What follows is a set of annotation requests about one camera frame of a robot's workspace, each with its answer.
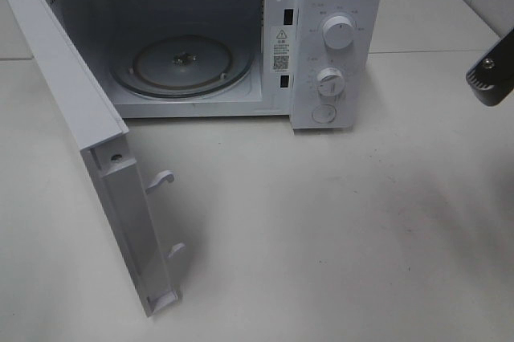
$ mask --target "open microwave door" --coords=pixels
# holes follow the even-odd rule
[[[95,186],[147,316],[177,300],[147,194],[169,171],[143,186],[125,135],[129,131],[68,38],[46,0],[7,0]]]

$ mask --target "table surface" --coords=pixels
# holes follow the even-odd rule
[[[129,121],[180,304],[145,318],[75,144],[0,0],[0,340],[507,341],[514,106],[464,73],[496,36],[462,0],[382,0],[345,132]]]

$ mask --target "microwave oven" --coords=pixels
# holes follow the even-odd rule
[[[353,124],[380,0],[7,0],[96,188],[147,316],[185,245],[156,235],[123,119]]]

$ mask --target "timer knob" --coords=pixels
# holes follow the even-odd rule
[[[318,92],[325,97],[334,97],[342,93],[346,80],[341,71],[335,67],[322,69],[318,76]]]
[[[327,47],[344,49],[353,41],[355,24],[349,16],[334,15],[323,24],[323,39]]]

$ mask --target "sticker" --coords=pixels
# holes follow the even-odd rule
[[[292,71],[292,47],[295,42],[294,26],[274,26],[271,28],[271,72]]]

